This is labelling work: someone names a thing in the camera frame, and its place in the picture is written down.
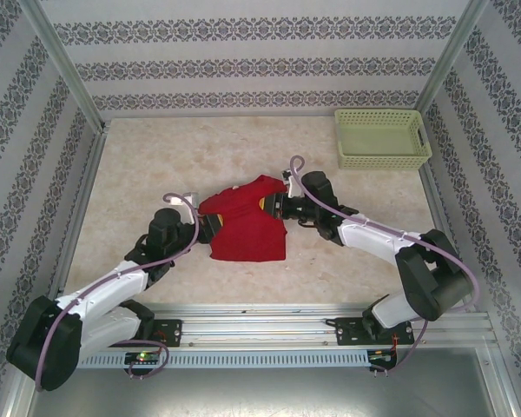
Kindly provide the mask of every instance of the beige marble floor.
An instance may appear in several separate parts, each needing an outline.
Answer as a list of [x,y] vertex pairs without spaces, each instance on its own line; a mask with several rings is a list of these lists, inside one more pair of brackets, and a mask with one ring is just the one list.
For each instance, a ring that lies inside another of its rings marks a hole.
[[[324,170],[341,203],[412,231],[432,227],[416,171],[339,170],[332,117],[115,119],[85,216],[66,291],[109,272],[146,233],[169,191],[205,199],[259,174],[280,177],[295,154]],[[287,259],[232,263],[195,245],[136,297],[148,302],[372,302],[400,288],[395,267],[286,221]]]

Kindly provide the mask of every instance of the wall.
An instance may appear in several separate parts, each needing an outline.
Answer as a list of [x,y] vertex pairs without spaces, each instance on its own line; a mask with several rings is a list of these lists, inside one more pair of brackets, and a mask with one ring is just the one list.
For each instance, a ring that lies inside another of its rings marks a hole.
[[43,0],[102,117],[412,108],[467,0]]
[[489,3],[426,116],[440,198],[521,402],[521,0]]
[[0,397],[5,351],[55,276],[95,140],[15,0],[0,0]]

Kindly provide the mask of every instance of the green basket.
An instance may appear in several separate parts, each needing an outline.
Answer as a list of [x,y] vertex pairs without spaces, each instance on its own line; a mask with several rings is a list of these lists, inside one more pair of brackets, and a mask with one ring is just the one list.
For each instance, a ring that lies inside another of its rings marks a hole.
[[419,169],[432,156],[417,110],[342,109],[334,116],[341,169]]

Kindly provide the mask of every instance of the patterned wallpaper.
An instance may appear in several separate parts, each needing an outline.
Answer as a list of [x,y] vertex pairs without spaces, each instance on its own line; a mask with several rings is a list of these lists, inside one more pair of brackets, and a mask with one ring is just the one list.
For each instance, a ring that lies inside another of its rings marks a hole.
[[95,140],[15,0],[0,0],[0,398],[5,352],[47,294]]
[[447,220],[521,403],[521,0],[487,6],[426,117]]
[[467,0],[43,0],[102,117],[412,108]]

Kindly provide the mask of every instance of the red cloth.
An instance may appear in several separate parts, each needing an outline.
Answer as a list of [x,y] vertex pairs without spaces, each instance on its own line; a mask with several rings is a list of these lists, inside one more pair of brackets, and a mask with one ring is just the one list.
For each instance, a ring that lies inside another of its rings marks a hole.
[[286,192],[280,180],[261,175],[237,189],[225,189],[199,206],[202,215],[221,215],[221,230],[210,242],[213,259],[221,261],[282,261],[286,259],[286,228],[262,211],[259,200]]

